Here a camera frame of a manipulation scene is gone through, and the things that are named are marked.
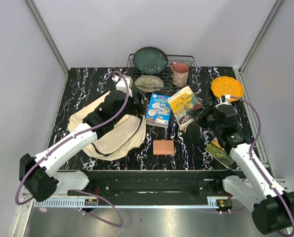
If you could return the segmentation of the yellow cover paperback book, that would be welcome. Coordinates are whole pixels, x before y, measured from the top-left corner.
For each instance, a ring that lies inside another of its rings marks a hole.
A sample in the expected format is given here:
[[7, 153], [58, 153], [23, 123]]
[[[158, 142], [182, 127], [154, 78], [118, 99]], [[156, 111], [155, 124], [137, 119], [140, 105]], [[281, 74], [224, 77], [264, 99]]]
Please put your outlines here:
[[189, 86], [182, 88], [168, 98], [168, 103], [178, 123], [180, 131], [186, 131], [187, 126], [194, 121], [187, 112], [202, 107], [202, 103], [197, 99]]

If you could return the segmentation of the blue comic book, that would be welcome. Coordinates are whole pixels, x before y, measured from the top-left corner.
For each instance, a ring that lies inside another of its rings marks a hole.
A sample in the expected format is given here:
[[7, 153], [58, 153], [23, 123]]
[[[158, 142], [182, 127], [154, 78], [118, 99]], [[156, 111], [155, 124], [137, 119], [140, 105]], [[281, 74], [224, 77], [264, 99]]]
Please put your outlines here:
[[147, 125], [168, 128], [171, 115], [168, 99], [169, 96], [152, 93], [145, 116]]

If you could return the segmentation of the landscape cover thin book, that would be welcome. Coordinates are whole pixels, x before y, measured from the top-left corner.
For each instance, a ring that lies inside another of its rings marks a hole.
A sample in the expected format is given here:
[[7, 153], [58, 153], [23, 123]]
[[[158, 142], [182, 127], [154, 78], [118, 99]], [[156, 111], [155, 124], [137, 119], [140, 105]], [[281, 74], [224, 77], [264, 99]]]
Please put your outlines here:
[[205, 148], [211, 157], [222, 164], [226, 168], [231, 168], [234, 160], [226, 153], [226, 151], [219, 145], [215, 137]]

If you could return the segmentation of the cream canvas student bag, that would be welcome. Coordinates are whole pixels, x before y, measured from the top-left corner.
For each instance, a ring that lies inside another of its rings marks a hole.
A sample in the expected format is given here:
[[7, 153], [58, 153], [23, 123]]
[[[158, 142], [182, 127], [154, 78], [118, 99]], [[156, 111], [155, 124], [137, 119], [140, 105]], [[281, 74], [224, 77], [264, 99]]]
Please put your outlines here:
[[[70, 116], [68, 131], [72, 132], [83, 122], [83, 119], [94, 111], [104, 99], [112, 94], [108, 91], [98, 99]], [[115, 124], [114, 129], [99, 140], [83, 148], [86, 155], [101, 160], [117, 160], [128, 155], [129, 151], [138, 148], [146, 135], [146, 121], [144, 115], [125, 115]]]

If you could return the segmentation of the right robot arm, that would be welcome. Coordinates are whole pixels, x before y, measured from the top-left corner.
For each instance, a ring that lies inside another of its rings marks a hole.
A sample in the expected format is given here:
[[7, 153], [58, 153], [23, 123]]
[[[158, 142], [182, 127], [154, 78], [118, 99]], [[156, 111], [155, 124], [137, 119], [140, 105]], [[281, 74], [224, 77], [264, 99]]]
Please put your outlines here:
[[253, 144], [237, 128], [234, 107], [209, 103], [187, 112], [202, 128], [213, 130], [219, 145], [240, 167], [249, 184], [230, 171], [213, 183], [214, 192], [234, 196], [251, 213], [254, 225], [267, 235], [291, 228], [294, 236], [294, 192], [287, 192], [271, 176], [253, 151]]

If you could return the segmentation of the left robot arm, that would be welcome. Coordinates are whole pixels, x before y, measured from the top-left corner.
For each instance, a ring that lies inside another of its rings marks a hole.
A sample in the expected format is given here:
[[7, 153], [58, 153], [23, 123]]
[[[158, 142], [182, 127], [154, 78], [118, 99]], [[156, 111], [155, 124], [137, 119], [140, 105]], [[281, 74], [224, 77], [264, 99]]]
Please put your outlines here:
[[142, 94], [111, 90], [70, 116], [69, 134], [45, 151], [20, 159], [19, 180], [38, 201], [57, 192], [78, 189], [88, 196], [95, 183], [82, 171], [60, 173], [60, 167], [79, 151], [114, 161], [139, 148], [146, 136]]

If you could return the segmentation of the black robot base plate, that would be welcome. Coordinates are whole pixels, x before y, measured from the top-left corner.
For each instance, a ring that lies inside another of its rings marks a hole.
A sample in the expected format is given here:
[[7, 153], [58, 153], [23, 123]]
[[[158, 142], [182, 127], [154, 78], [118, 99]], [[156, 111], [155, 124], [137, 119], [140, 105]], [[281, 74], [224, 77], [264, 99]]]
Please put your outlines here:
[[241, 171], [230, 170], [95, 170], [85, 174], [89, 183], [83, 191], [123, 206], [206, 204], [208, 197], [229, 197], [221, 178], [244, 177]]

